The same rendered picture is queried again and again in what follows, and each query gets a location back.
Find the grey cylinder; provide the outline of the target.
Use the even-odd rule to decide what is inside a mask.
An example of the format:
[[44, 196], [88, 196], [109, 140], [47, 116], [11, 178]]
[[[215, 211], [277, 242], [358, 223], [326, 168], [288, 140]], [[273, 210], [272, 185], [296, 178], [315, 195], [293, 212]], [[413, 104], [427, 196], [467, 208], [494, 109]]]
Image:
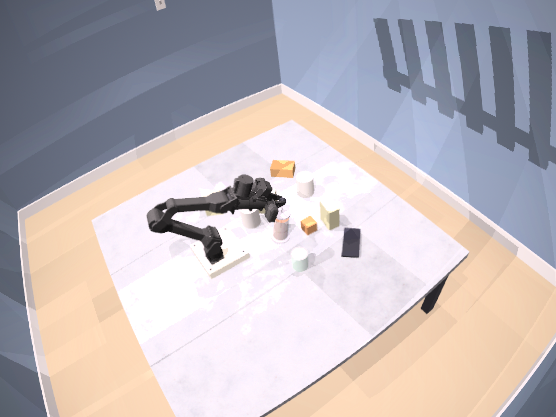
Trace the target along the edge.
[[[229, 184], [228, 184], [227, 181], [221, 181], [221, 182], [219, 182], [219, 183], [217, 183], [217, 184], [215, 185], [215, 190], [220, 189], [220, 191], [222, 191], [223, 189], [225, 189], [225, 188], [228, 187], [228, 186], [229, 186]], [[228, 198], [229, 198], [229, 200], [230, 200], [231, 198], [230, 198], [229, 194], [227, 194], [227, 196], [228, 196]]]

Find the orange rectangular block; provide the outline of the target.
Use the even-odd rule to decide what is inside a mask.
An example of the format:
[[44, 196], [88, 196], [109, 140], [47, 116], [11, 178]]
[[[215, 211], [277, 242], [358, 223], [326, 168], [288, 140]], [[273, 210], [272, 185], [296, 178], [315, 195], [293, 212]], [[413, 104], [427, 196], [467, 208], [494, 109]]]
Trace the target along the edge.
[[293, 178], [295, 161], [273, 160], [270, 167], [271, 177]]

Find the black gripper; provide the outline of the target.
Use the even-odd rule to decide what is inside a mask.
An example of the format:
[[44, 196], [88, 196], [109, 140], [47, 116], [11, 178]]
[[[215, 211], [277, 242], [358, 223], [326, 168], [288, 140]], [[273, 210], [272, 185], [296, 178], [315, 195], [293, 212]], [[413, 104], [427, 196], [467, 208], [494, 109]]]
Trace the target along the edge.
[[267, 196], [267, 201], [266, 201], [266, 197], [265, 199], [263, 199], [263, 201], [259, 201], [257, 199], [255, 199], [255, 193], [250, 192], [249, 195], [249, 199], [250, 199], [250, 205], [248, 210], [250, 212], [252, 212], [253, 209], [259, 209], [259, 211], [262, 211], [263, 208], [266, 210], [265, 211], [265, 217], [267, 219], [267, 221], [269, 223], [273, 223], [275, 222], [279, 209], [280, 207], [282, 207], [283, 205], [286, 204], [285, 201], [276, 201], [279, 200], [282, 196], [274, 194], [274, 193], [270, 193]]

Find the small orange cube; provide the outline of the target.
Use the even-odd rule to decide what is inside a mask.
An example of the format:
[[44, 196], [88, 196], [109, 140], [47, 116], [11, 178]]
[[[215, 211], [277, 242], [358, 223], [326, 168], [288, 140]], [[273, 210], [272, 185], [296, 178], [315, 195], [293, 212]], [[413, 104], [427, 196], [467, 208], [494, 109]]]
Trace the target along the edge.
[[301, 220], [301, 229], [307, 236], [309, 236], [318, 231], [317, 222], [311, 216], [309, 216]]

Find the white cylinder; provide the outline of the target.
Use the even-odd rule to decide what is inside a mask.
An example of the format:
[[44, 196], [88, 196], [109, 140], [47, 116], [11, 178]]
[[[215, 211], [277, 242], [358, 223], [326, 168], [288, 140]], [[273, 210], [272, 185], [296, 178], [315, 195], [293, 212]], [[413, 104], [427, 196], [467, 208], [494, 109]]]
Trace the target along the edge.
[[314, 194], [314, 176], [309, 171], [301, 171], [296, 175], [297, 194], [309, 198]]
[[308, 267], [308, 251], [304, 247], [296, 247], [291, 251], [292, 266], [294, 270], [303, 272]]
[[248, 209], [239, 210], [243, 226], [247, 229], [254, 229], [261, 223], [259, 209], [253, 209], [250, 212]]

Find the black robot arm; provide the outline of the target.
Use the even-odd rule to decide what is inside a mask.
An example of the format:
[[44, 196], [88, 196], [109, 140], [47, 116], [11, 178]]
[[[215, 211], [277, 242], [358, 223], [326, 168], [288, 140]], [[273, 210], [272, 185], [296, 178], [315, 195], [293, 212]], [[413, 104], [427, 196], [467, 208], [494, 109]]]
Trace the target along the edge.
[[[255, 189], [252, 189], [255, 181]], [[177, 220], [172, 216], [178, 212], [200, 212], [209, 211], [215, 214], [226, 214], [228, 211], [234, 215], [235, 210], [245, 210], [249, 208], [250, 192], [255, 193], [255, 199], [263, 201], [273, 191], [270, 182], [264, 178], [255, 180], [246, 174], [241, 174], [234, 178], [233, 187], [229, 185], [219, 192], [214, 192], [205, 197], [193, 198], [169, 198], [164, 203], [157, 204], [147, 212], [148, 228], [153, 233], [163, 234], [166, 232], [175, 233], [188, 238], [192, 238], [203, 244], [204, 256], [214, 265], [224, 257], [222, 251], [222, 238], [215, 226], [207, 225], [205, 228], [195, 227]], [[229, 194], [230, 200], [227, 196]], [[167, 209], [165, 212], [163, 212]]]

